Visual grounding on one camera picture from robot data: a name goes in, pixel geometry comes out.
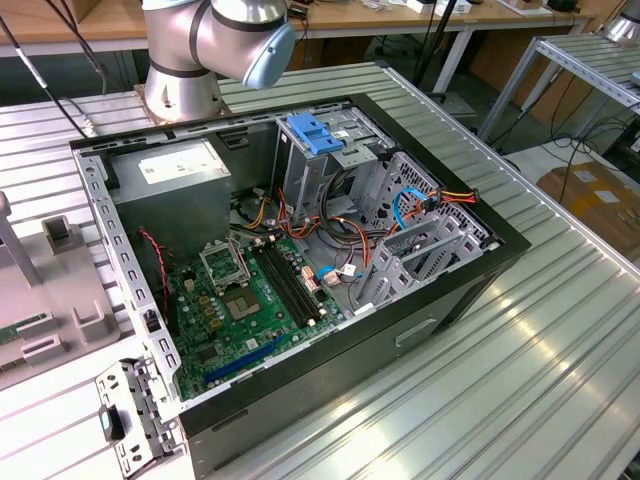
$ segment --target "sticker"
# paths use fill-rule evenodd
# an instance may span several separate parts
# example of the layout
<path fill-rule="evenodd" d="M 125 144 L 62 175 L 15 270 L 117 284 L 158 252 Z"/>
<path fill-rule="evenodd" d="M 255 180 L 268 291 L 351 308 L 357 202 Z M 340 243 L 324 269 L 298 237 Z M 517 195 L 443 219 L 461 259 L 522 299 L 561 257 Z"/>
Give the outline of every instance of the sticker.
<path fill-rule="evenodd" d="M 349 136 L 349 134 L 347 132 L 345 132 L 344 130 L 338 130 L 336 132 L 331 132 L 331 135 L 333 135 L 335 138 L 347 138 Z"/>
<path fill-rule="evenodd" d="M 582 180 L 584 183 L 596 182 L 598 179 L 588 170 L 578 170 L 577 172 L 573 172 L 576 177 Z"/>
<path fill-rule="evenodd" d="M 356 273 L 356 266 L 350 263 L 347 263 L 344 267 L 342 267 L 342 274 L 347 277 L 353 277 Z"/>
<path fill-rule="evenodd" d="M 598 195 L 604 203 L 617 203 L 620 201 L 618 197 L 616 197 L 613 192 L 610 192 L 609 190 L 600 190 L 596 192 L 596 195 Z"/>
<path fill-rule="evenodd" d="M 146 158 L 141 160 L 138 166 L 149 185 L 215 169 L 213 159 L 204 155 L 193 155 L 193 152 L 176 152 Z"/>

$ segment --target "blue drive bay latch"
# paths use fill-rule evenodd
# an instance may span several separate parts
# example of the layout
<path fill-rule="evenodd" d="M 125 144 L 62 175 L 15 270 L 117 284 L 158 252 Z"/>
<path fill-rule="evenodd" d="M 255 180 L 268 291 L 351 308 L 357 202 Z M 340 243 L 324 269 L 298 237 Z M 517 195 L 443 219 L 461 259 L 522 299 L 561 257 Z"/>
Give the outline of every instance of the blue drive bay latch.
<path fill-rule="evenodd" d="M 314 155 L 336 152 L 345 146 L 344 142 L 331 135 L 324 123 L 310 113 L 290 115 L 287 121 L 300 140 L 309 145 Z"/>

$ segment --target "aluminum table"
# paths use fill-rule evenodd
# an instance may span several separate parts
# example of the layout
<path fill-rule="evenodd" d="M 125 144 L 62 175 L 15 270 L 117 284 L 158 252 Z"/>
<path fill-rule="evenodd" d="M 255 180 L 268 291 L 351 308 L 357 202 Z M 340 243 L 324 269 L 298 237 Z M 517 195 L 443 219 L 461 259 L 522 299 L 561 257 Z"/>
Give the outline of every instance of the aluminum table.
<path fill-rule="evenodd" d="M 640 449 L 640 272 L 391 69 L 287 74 L 268 91 L 223 82 L 236 112 L 368 93 L 533 244 L 465 319 L 213 479 L 615 479 Z M 102 133 L 149 125 L 139 100 L 80 100 Z M 19 235 L 78 222 L 129 335 L 0 392 L 0 478 L 118 478 L 93 377 L 140 354 L 50 104 L 0 109 L 0 188 Z M 171 458 L 144 480 L 193 478 Z"/>
<path fill-rule="evenodd" d="M 478 137 L 482 140 L 489 138 L 538 55 L 544 55 L 553 63 L 534 87 L 522 107 L 523 110 L 544 94 L 549 81 L 559 69 L 563 68 L 624 107 L 640 112 L 640 87 L 631 82 L 631 74 L 640 71 L 640 46 L 623 47 L 612 43 L 600 34 L 534 38 L 482 125 L 478 133 Z M 592 119 L 593 116 L 588 118 L 579 130 L 584 130 Z"/>

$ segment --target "ram slot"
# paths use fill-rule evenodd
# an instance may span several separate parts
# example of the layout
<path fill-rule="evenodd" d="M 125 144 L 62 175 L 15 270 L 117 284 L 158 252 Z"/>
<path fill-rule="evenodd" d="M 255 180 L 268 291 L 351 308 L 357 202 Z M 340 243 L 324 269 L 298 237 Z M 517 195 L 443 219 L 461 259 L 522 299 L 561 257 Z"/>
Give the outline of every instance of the ram slot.
<path fill-rule="evenodd" d="M 254 257 L 299 328 L 320 319 L 318 307 L 275 247 L 254 251 Z"/>

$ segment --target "metal bracket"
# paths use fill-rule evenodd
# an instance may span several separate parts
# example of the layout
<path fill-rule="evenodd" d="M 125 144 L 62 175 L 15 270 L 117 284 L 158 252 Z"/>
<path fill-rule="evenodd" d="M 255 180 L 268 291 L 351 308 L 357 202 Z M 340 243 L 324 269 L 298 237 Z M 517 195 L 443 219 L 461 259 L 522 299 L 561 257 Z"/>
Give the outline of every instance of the metal bracket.
<path fill-rule="evenodd" d="M 154 382 L 151 359 L 121 360 L 96 377 L 100 402 L 115 418 L 103 413 L 101 423 L 105 438 L 115 442 L 114 448 L 124 478 L 155 465 L 173 455 L 183 443 L 176 420 L 162 423 L 153 395 Z M 122 427 L 118 436 L 111 428 Z"/>

